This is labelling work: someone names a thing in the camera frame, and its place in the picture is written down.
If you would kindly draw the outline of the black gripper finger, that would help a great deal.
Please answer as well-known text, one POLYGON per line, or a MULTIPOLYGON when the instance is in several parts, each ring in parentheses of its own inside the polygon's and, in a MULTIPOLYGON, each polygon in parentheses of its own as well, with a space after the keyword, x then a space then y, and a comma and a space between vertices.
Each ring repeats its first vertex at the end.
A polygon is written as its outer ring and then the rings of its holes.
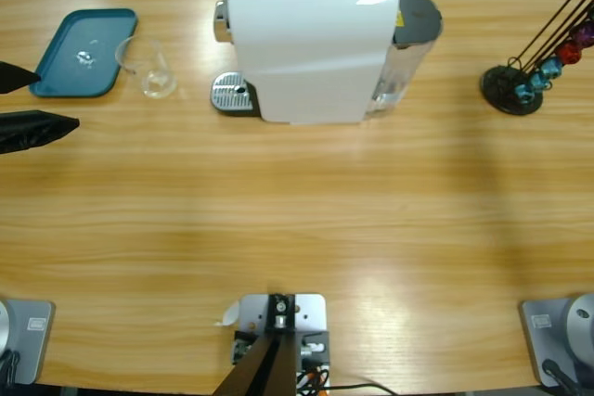
POLYGON ((41 76, 22 67, 0 62, 0 93, 8 94, 22 87, 37 83, 41 76))
POLYGON ((59 140, 80 126, 76 118, 41 110, 1 114, 1 153, 42 147, 59 140))

